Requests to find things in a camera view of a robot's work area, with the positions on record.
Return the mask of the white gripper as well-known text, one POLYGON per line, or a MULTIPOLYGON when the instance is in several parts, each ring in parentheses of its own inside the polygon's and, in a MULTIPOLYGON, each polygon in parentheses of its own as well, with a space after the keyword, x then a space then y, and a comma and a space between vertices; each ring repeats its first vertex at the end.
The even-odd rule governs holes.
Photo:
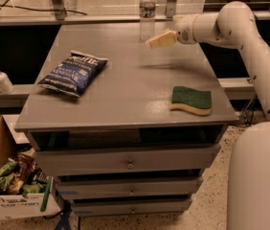
POLYGON ((194 44, 193 23, 195 14, 176 14, 173 17, 174 31, 165 30, 146 41, 146 46, 150 49, 168 47, 176 43, 177 39, 182 44, 194 44))

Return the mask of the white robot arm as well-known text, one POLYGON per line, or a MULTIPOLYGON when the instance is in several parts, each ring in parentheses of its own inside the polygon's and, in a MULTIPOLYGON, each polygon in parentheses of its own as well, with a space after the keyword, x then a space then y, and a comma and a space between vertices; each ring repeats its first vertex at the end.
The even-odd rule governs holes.
POLYGON ((266 121, 248 127, 232 150, 227 195, 227 230, 270 230, 270 47, 244 3, 218 12, 175 15, 174 29, 147 41, 149 48, 206 42, 239 51, 266 121))

